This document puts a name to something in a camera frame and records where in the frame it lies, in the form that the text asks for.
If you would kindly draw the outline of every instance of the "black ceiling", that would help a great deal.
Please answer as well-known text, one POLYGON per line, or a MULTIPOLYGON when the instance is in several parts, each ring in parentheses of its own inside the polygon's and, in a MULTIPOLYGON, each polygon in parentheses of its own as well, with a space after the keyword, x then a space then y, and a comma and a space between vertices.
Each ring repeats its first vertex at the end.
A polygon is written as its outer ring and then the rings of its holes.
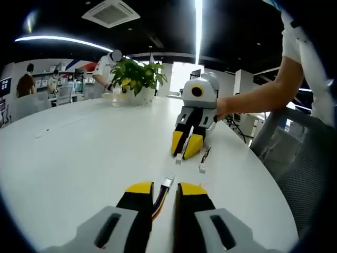
MULTIPOLYGON (((31 35, 76 38, 119 49, 127 55, 149 51, 195 54, 194 0, 124 0, 141 18, 110 29, 81 18, 101 1, 35 0, 1 4, 2 10, 7 10, 0 17, 4 44, 1 65, 43 58, 98 61, 106 54, 106 51, 71 42, 40 40, 13 43, 14 39, 29 35, 24 29, 24 22, 31 12, 36 13, 31 35)), ((257 73, 278 67, 282 53, 282 30, 280 12, 262 0, 204 0, 201 56, 217 60, 201 59, 200 63, 210 69, 230 72, 244 69, 257 73)), ((159 60, 195 61, 193 57, 182 59, 177 56, 160 57, 159 60)), ((265 76, 273 80, 276 73, 265 76)), ((255 82, 262 84, 265 80, 256 77, 255 82)))

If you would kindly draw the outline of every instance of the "person in brown shirt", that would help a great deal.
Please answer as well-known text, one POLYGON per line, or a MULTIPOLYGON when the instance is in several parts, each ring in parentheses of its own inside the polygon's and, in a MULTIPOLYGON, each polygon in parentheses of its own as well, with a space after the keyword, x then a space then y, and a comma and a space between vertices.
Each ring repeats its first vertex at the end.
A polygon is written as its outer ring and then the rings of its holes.
POLYGON ((35 93, 34 78, 32 77, 33 70, 34 65, 30 63, 27 67, 27 72, 20 78, 16 87, 16 96, 18 98, 35 93))

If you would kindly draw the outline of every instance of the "green leaves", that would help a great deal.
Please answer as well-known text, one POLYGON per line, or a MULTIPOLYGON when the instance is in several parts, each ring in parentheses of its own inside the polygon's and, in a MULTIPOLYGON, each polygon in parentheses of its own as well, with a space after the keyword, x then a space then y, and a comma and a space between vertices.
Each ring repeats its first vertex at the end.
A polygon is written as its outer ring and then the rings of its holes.
POLYGON ((123 85, 125 90, 127 86, 130 90, 134 90, 134 94, 137 95, 142 90, 142 87, 156 88, 156 82, 163 85, 164 81, 167 82, 165 74, 159 74, 159 69, 164 69, 160 64, 151 63, 144 66, 138 65, 134 60, 123 59, 117 62, 113 66, 111 73, 115 74, 112 79, 114 87, 123 85))

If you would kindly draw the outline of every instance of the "potted plant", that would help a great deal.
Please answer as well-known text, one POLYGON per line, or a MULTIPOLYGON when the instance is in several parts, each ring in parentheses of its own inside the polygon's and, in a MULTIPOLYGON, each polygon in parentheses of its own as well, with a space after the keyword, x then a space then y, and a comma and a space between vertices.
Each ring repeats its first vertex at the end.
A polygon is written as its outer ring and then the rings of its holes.
POLYGON ((115 74, 112 84, 122 86, 131 104, 148 104, 152 102, 157 80, 161 85, 167 82, 166 75, 158 73, 159 69, 164 67, 154 63, 142 66, 134 60, 122 59, 112 67, 111 73, 115 74))

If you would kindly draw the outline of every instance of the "air conditioning vent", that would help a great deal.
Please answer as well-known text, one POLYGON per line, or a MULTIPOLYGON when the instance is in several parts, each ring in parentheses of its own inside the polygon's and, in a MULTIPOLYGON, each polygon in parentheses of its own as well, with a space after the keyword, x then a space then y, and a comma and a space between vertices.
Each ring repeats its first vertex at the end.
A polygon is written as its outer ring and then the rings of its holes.
POLYGON ((82 18, 111 28, 140 16, 121 0, 105 0, 91 8, 82 18))

